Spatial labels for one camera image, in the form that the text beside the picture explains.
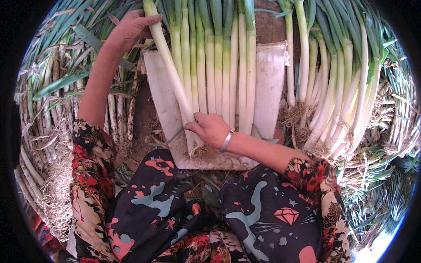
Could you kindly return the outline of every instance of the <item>person's right hand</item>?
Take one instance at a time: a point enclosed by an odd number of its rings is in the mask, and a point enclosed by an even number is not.
[[[195,119],[197,122],[186,123],[184,128],[197,133],[208,145],[221,148],[231,130],[222,117],[216,113],[207,115],[196,112]]]

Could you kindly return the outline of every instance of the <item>styrofoam board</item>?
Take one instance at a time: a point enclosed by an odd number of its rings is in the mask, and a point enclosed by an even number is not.
[[[171,139],[182,127],[181,113],[167,71],[158,51],[144,50],[147,79],[155,108],[165,137]],[[259,138],[257,128],[264,138],[272,138],[278,119],[284,87],[285,60],[288,58],[286,42],[257,45],[256,102],[252,136]],[[186,136],[179,134],[169,143],[174,162],[180,169],[200,170],[249,170],[258,163],[249,158],[217,149],[191,159],[187,153]]]

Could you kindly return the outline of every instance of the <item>hand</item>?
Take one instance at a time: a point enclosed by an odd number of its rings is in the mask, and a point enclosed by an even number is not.
[[[159,23],[162,15],[144,17],[143,10],[133,10],[128,12],[118,25],[111,31],[107,42],[116,44],[121,47],[124,52],[129,52],[138,37],[152,38],[148,26]]]
[[[186,123],[184,129],[197,133],[208,145],[221,148],[231,130],[222,117],[216,113],[206,115],[196,112],[195,119],[197,122]]]

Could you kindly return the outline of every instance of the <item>metal bracelet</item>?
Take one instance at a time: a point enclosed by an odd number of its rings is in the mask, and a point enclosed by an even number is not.
[[[221,146],[221,152],[225,152],[226,148],[228,147],[229,141],[231,140],[232,134],[234,133],[233,130],[229,131],[229,134],[226,136],[224,143]]]

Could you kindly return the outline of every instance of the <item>forearm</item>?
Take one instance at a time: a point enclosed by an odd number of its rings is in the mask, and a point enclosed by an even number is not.
[[[259,140],[245,133],[234,133],[227,151],[246,156],[280,173],[285,172],[292,158],[309,159],[300,151]]]
[[[117,67],[124,55],[123,49],[112,42],[105,42],[89,75],[77,117],[100,128],[104,127],[107,97]]]

